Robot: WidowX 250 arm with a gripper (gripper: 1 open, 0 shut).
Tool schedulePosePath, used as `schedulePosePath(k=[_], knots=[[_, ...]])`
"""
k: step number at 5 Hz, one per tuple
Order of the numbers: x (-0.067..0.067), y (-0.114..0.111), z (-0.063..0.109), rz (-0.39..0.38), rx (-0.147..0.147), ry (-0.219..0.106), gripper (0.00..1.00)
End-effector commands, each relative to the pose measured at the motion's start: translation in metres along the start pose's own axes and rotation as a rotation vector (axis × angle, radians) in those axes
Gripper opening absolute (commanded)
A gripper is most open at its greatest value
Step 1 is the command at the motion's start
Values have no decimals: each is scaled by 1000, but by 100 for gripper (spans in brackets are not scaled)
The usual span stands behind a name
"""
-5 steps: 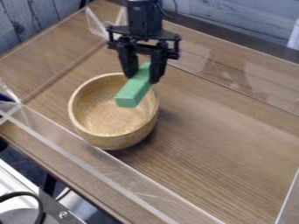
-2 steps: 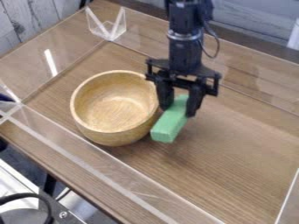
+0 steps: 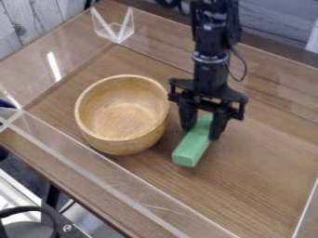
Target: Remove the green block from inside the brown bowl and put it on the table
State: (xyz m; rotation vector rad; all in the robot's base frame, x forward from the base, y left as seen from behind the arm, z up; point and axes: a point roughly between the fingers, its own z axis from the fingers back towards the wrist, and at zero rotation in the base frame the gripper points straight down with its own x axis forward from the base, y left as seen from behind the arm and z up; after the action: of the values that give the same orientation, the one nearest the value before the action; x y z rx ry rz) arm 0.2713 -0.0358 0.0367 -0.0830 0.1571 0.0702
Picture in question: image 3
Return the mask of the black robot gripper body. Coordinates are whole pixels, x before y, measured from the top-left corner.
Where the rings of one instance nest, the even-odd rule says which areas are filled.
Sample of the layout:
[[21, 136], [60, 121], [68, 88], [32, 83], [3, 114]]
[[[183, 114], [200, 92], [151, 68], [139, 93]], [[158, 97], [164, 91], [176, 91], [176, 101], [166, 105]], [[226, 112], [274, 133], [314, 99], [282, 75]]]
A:
[[187, 100], [196, 105], [198, 110], [214, 113], [225, 109], [229, 120], [242, 120], [247, 97], [229, 86], [230, 54], [223, 53], [209, 58], [199, 53], [192, 55], [194, 78], [171, 78], [168, 80], [168, 100], [179, 106], [179, 101]]

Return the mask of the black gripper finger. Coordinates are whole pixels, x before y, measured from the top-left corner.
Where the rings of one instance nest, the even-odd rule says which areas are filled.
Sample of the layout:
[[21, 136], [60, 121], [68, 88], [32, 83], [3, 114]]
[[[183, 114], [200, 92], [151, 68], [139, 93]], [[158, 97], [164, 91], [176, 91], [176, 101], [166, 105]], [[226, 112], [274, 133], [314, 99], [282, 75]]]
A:
[[218, 140], [221, 138], [221, 133], [223, 132], [229, 121], [229, 113], [225, 109], [217, 109], [213, 116], [213, 122], [210, 126], [210, 135], [211, 140]]
[[194, 103], [183, 99], [179, 101], [179, 116], [182, 128], [188, 131], [198, 121], [198, 108]]

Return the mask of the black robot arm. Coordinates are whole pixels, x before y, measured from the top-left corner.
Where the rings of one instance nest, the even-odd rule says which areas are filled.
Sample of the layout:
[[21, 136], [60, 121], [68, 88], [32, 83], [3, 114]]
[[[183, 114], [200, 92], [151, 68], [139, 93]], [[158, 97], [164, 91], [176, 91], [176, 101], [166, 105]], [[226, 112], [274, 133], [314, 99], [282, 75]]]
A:
[[234, 77], [230, 60], [239, 55], [239, 0], [192, 0], [190, 2], [194, 77], [171, 78], [168, 100], [179, 106], [183, 130], [198, 122], [198, 111], [213, 113], [209, 138], [217, 140], [233, 119], [245, 117], [247, 96], [229, 86]]

